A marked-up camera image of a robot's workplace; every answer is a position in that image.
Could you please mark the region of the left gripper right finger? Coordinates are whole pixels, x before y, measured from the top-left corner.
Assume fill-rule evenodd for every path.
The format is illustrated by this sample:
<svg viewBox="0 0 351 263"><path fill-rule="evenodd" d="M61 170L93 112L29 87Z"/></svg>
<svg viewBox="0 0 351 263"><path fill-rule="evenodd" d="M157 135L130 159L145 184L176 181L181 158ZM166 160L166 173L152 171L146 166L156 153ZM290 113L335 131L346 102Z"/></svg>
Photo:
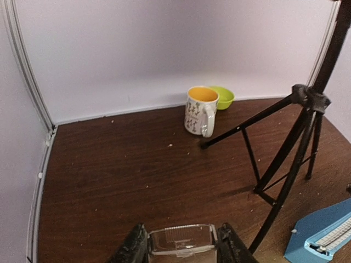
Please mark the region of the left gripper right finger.
<svg viewBox="0 0 351 263"><path fill-rule="evenodd" d="M229 223L217 231L217 262L258 263Z"/></svg>

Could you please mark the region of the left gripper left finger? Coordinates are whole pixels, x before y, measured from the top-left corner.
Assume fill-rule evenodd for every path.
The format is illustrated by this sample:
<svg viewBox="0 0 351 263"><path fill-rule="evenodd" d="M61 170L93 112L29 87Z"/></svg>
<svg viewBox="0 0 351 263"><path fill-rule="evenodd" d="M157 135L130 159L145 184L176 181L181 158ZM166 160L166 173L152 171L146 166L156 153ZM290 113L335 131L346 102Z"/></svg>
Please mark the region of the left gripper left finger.
<svg viewBox="0 0 351 263"><path fill-rule="evenodd" d="M137 223L125 237L108 263L149 262L148 233L143 223Z"/></svg>

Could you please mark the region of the clear plastic metronome cover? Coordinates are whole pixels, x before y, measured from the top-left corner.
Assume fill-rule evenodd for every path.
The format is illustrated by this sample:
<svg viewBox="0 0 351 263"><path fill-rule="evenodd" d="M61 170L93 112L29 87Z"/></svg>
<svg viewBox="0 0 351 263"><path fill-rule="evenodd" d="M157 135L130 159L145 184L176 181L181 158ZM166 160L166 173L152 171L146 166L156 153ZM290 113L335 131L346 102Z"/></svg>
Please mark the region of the clear plastic metronome cover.
<svg viewBox="0 0 351 263"><path fill-rule="evenodd" d="M217 262L213 224L166 227L148 234L148 262Z"/></svg>

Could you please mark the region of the blue metronome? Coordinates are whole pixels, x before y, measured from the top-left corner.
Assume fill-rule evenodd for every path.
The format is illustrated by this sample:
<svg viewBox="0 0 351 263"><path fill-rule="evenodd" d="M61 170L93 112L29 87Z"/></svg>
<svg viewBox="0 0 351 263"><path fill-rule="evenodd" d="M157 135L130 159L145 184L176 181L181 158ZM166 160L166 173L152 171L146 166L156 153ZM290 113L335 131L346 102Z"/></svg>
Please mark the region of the blue metronome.
<svg viewBox="0 0 351 263"><path fill-rule="evenodd" d="M285 250L289 262L330 262L350 241L350 199L297 221Z"/></svg>

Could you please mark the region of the black music stand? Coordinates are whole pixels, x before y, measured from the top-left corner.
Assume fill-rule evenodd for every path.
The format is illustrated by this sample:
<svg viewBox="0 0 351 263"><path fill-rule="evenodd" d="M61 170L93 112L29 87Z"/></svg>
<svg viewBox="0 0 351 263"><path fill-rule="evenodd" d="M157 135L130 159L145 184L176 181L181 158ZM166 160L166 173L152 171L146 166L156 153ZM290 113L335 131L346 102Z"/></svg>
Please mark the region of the black music stand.
<svg viewBox="0 0 351 263"><path fill-rule="evenodd" d="M349 29L350 1L340 1L333 33L313 85L294 85L292 87L292 93L289 96L242 122L235 128L214 139L203 142L200 145L202 149L207 149L238 132L243 134L257 181L253 191L271 205L270 213L248 248L250 253L256 251L268 233L293 186L301 166L305 162L309 162L308 172L305 179L309 180L312 177L313 166L318 151L323 115L326 108L331 103L330 99L324 94L324 90L335 68ZM260 176L246 129L290 104L300 105L302 108L301 113L278 150L276 156L272 160L270 166L267 168L264 175ZM281 180L284 181L283 187L281 188L278 197L273 198L266 194L266 190L273 186L273 184L270 183L271 179L297 142L299 143L299 146L289 172L281 178Z"/></svg>

